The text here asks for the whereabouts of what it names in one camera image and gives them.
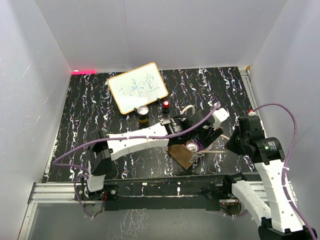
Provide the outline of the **watermelon print canvas bag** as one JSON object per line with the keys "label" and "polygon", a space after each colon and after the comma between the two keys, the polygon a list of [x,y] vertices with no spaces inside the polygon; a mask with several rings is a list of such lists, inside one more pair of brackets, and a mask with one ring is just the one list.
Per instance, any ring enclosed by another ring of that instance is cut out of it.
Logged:
{"label": "watermelon print canvas bag", "polygon": [[[193,137],[191,137],[191,139],[187,140],[185,143],[173,144],[167,147],[167,152],[186,170],[205,154],[224,154],[227,152],[224,149],[213,150],[215,141],[212,143],[212,147],[210,149],[199,150],[198,152],[191,152],[186,148],[186,143],[188,141],[192,141],[192,138]],[[226,140],[229,139],[227,136],[223,136],[223,138]]]}

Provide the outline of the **black beverage can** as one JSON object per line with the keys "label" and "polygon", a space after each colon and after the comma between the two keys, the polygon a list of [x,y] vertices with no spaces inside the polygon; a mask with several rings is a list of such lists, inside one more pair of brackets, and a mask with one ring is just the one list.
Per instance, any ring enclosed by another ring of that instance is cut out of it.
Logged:
{"label": "black beverage can", "polygon": [[149,108],[146,105],[137,108],[138,122],[145,124],[149,121]]}

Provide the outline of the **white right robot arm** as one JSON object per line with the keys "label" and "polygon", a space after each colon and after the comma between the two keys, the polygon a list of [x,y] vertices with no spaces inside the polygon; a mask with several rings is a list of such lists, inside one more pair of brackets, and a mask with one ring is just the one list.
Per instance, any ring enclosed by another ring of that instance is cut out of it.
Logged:
{"label": "white right robot arm", "polygon": [[226,175],[223,194],[237,198],[258,226],[261,240],[315,240],[316,230],[296,212],[290,185],[284,174],[285,154],[280,141],[267,138],[256,115],[242,116],[225,148],[249,156],[254,163],[267,196],[264,202],[242,173]]}

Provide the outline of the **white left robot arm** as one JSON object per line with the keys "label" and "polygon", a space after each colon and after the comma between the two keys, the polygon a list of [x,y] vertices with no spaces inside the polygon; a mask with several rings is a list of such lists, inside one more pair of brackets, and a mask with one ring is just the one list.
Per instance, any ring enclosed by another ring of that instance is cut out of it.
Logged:
{"label": "white left robot arm", "polygon": [[188,169],[223,134],[221,124],[229,113],[220,108],[208,115],[202,111],[191,116],[179,114],[155,125],[136,131],[110,134],[98,133],[99,142],[89,146],[89,177],[86,194],[93,200],[103,195],[105,177],[112,162],[142,150],[163,147],[185,169]]}

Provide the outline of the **purple soda can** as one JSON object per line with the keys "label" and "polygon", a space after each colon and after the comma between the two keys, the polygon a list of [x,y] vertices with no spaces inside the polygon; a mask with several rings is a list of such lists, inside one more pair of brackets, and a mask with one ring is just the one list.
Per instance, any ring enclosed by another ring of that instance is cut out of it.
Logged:
{"label": "purple soda can", "polygon": [[185,144],[185,147],[193,153],[197,153],[199,151],[199,145],[193,140],[188,141]]}

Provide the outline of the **red capped black bottle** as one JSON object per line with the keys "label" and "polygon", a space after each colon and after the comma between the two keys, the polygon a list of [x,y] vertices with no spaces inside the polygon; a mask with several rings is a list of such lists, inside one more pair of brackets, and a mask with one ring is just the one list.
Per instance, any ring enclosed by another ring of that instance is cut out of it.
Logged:
{"label": "red capped black bottle", "polygon": [[170,111],[170,102],[168,100],[164,100],[162,103],[162,112],[167,114]]}

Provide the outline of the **pink tape strip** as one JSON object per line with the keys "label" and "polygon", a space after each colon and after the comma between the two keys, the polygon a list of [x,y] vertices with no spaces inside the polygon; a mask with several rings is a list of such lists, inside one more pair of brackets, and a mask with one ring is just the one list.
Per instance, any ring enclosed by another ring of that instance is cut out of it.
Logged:
{"label": "pink tape strip", "polygon": [[73,70],[72,75],[88,75],[88,74],[96,74],[96,70]]}

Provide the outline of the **small whiteboard with orange frame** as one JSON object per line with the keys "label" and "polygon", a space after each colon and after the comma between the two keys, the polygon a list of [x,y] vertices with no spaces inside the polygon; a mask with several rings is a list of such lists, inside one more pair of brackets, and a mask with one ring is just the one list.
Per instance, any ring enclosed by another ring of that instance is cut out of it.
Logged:
{"label": "small whiteboard with orange frame", "polygon": [[154,62],[114,76],[107,80],[107,85],[122,115],[169,94]]}

